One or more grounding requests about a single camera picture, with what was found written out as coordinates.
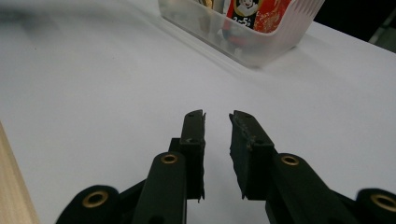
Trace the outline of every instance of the white table surface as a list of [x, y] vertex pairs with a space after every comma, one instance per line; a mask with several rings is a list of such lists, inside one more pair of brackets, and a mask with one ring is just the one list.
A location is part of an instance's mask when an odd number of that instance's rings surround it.
[[268, 223], [264, 202], [241, 200], [235, 109], [331, 189], [396, 192], [394, 53], [313, 23], [296, 48], [248, 69], [164, 21], [155, 0], [12, 5], [26, 15], [0, 22], [0, 120], [42, 223], [91, 185], [146, 178], [195, 109], [206, 112], [206, 199], [189, 202], [189, 224]]

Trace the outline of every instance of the snack package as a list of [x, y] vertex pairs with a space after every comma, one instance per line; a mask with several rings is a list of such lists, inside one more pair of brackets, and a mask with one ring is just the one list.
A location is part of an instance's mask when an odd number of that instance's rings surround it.
[[289, 3], [290, 0], [231, 0], [227, 17], [268, 34], [276, 30]]

